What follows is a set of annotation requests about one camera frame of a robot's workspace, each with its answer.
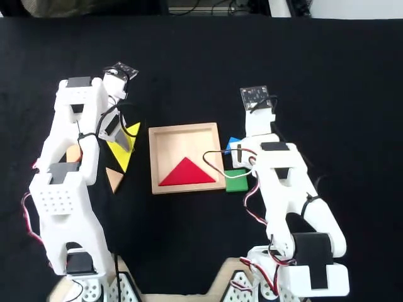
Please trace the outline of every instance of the white robotic arm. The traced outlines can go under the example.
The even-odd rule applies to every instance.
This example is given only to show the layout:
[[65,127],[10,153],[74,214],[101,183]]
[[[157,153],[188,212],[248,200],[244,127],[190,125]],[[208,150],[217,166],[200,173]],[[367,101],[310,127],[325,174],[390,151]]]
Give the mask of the white robotic arm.
[[[117,106],[113,110],[111,107],[126,97],[124,88],[137,71],[121,63],[115,67],[106,71],[104,80],[76,77],[60,82],[52,128],[35,163],[39,172],[30,184],[50,264],[56,274],[81,284],[79,296],[87,302],[98,301],[102,293],[107,302],[111,297],[110,281],[115,276],[113,259],[87,189],[96,182],[98,138],[117,142],[123,148],[128,140],[122,129],[123,117]],[[123,68],[120,77],[117,70]],[[81,161],[59,162],[67,148],[77,143]],[[69,242],[81,248],[67,250]]]
[[[241,89],[241,94],[246,109],[246,138],[230,144],[232,163],[234,168],[252,169],[258,178],[270,242],[251,249],[247,255],[246,261],[252,263],[249,267],[254,273],[254,283],[258,280],[263,292],[267,283],[276,279],[274,292],[279,293],[280,300],[285,299],[281,292],[293,297],[347,295],[347,268],[333,262],[333,258],[342,257],[346,252],[346,240],[339,225],[318,196],[297,147],[280,142],[271,133],[270,123],[275,115],[267,89],[264,86]],[[236,150],[240,148],[255,155]],[[285,219],[287,213],[301,215],[317,233],[291,234]],[[257,267],[268,276],[268,282]],[[258,290],[255,288],[254,292],[257,301]],[[275,299],[276,295],[271,292],[265,297]]]

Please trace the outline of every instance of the wooden tray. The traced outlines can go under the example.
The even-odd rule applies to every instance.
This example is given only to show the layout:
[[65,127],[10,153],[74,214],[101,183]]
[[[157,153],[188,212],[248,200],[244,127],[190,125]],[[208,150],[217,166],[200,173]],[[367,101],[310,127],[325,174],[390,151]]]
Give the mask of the wooden tray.
[[[224,177],[202,158],[206,151],[220,150],[216,123],[149,128],[149,140],[153,194],[225,189]],[[214,178],[215,182],[159,186],[184,157]],[[224,169],[220,153],[207,154],[206,159],[220,170]]]

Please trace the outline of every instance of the red puzzle piece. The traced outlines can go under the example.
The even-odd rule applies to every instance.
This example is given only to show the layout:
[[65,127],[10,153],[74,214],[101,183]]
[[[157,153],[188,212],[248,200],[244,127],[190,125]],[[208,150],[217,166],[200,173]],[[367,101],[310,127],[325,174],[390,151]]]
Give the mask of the red puzzle piece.
[[215,182],[215,179],[201,170],[189,158],[184,157],[159,185],[173,186],[177,184],[204,184],[208,182]]

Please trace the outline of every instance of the yellow puzzle piece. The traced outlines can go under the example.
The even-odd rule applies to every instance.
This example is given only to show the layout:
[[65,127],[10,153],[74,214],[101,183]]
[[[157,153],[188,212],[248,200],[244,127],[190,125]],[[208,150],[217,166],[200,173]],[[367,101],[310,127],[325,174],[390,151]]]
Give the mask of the yellow puzzle piece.
[[[127,128],[127,131],[132,134],[132,135],[137,135],[139,132],[140,128],[140,123],[134,124],[133,126],[130,126]],[[134,149],[134,142],[136,141],[135,137],[129,137],[126,135],[128,140],[130,141],[130,151],[127,152],[125,149],[123,149],[119,144],[115,142],[106,142],[108,146],[110,147],[113,155],[117,159],[120,167],[126,173],[127,166],[128,166],[128,161],[130,160],[130,156],[132,155],[133,149]]]

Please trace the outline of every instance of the green square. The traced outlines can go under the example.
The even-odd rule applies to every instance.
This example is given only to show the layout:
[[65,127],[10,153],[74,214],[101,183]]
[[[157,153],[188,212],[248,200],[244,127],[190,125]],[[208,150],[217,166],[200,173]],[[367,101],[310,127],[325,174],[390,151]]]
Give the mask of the green square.
[[[228,176],[237,176],[245,173],[245,169],[225,171],[225,174],[227,174]],[[246,176],[240,178],[225,178],[225,190],[228,193],[247,191],[247,189],[248,187]]]

